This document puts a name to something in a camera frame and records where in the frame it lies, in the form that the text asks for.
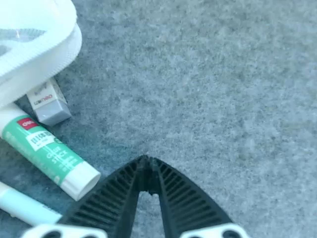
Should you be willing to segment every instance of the marker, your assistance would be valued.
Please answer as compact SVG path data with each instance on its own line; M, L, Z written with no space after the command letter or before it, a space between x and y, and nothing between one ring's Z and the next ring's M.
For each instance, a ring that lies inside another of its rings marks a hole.
M78 201L101 174L17 105L0 109L0 136Z
M0 209L31 226L54 224L61 214L0 182Z

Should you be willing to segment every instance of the floor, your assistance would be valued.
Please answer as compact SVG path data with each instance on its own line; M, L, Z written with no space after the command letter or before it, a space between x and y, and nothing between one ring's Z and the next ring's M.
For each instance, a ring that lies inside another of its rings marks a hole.
M49 130L109 175L148 154L254 238L317 235L317 1L74 1L83 47L57 79L72 119ZM18 104L32 114L27 99ZM73 202L0 141L0 180ZM0 237L28 226L0 211ZM141 194L133 238L163 238Z

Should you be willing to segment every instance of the white bracket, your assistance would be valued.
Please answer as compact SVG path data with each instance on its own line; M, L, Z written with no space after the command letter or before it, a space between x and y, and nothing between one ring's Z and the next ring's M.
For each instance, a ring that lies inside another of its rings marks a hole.
M66 225L39 225L27 230L21 238L107 238L100 229Z

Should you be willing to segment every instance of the eraser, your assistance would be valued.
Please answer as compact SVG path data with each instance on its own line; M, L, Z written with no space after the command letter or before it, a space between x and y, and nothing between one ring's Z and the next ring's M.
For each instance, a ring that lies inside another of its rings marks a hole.
M45 125L52 126L71 117L67 101L54 78L34 88L27 97L38 121Z

